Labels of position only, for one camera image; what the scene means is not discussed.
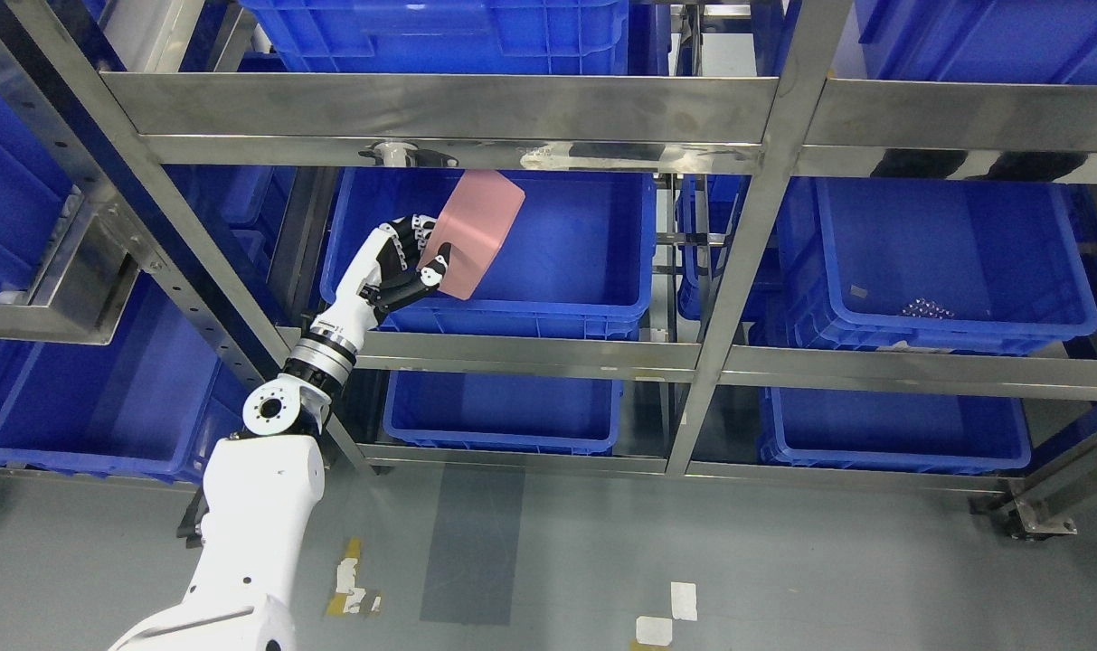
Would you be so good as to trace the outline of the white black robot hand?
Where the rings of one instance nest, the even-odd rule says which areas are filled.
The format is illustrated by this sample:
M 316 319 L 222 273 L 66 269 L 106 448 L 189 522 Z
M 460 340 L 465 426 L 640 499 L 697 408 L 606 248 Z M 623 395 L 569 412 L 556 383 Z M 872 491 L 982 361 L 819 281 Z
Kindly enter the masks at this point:
M 450 245 L 441 244 L 427 263 L 421 263 L 421 255 L 437 223 L 429 215 L 412 214 L 371 231 L 341 277 L 333 304 L 314 317 L 312 333 L 359 349 L 366 333 L 392 312 L 436 293 L 448 273 Z

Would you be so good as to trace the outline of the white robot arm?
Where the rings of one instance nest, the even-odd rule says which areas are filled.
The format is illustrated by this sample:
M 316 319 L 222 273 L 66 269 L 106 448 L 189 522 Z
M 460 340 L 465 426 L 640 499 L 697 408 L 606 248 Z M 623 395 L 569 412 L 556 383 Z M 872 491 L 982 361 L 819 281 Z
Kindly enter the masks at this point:
M 244 428 L 214 445 L 184 596 L 132 626 L 115 650 L 295 650 L 290 608 L 306 524 L 324 489 L 319 447 L 362 335 L 313 326 L 250 392 Z

